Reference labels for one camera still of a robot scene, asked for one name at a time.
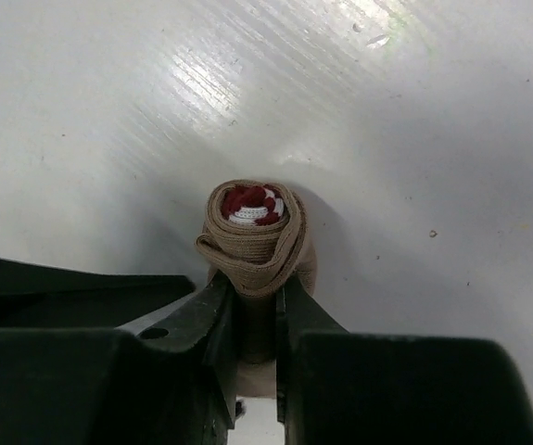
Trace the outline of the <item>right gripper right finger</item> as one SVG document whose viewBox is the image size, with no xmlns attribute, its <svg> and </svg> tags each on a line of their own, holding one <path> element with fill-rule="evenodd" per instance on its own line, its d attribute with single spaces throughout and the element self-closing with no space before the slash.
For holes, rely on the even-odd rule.
<svg viewBox="0 0 533 445">
<path fill-rule="evenodd" d="M 514 361 L 476 338 L 351 334 L 297 278 L 276 301 L 288 444 L 533 444 Z"/>
</svg>

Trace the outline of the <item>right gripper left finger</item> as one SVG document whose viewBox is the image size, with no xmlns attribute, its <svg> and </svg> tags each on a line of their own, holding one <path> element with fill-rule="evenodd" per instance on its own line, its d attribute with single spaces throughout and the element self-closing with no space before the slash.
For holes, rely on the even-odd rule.
<svg viewBox="0 0 533 445">
<path fill-rule="evenodd" d="M 235 292 L 217 274 L 105 275 L 0 259 L 0 444 L 223 444 Z"/>
</svg>

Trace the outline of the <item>tan sock with maroon stripes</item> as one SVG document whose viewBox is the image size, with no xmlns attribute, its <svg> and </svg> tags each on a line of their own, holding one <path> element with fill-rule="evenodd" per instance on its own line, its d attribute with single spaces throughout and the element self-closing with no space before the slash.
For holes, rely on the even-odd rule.
<svg viewBox="0 0 533 445">
<path fill-rule="evenodd" d="M 275 294 L 291 277 L 309 295 L 316 284 L 304 202 L 284 184 L 247 179 L 220 184 L 207 200 L 196 248 L 209 264 L 209 276 L 223 273 L 237 294 L 237 394 L 275 398 Z"/>
</svg>

